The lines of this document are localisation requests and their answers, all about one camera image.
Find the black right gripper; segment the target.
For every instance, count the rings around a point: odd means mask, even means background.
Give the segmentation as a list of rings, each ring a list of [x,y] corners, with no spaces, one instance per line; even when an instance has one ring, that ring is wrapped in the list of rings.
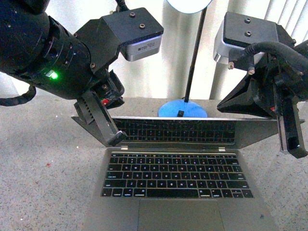
[[[297,45],[282,25],[226,12],[222,27],[252,30],[264,42],[245,48],[240,58],[262,54],[256,72],[247,71],[240,83],[217,105],[222,113],[277,117],[281,152],[300,159],[305,149],[296,103],[308,99],[308,43]]]

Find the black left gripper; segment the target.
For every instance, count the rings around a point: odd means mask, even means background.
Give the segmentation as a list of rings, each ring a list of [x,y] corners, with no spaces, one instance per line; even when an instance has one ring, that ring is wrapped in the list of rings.
[[[127,135],[118,130],[100,99],[113,101],[124,88],[103,90],[102,86],[114,79],[109,65],[121,48],[162,36],[163,27],[145,8],[91,19],[74,35],[53,19],[50,26],[48,92],[68,100],[82,95],[94,121],[87,123],[77,102],[77,116],[71,118],[104,146],[116,146]]]

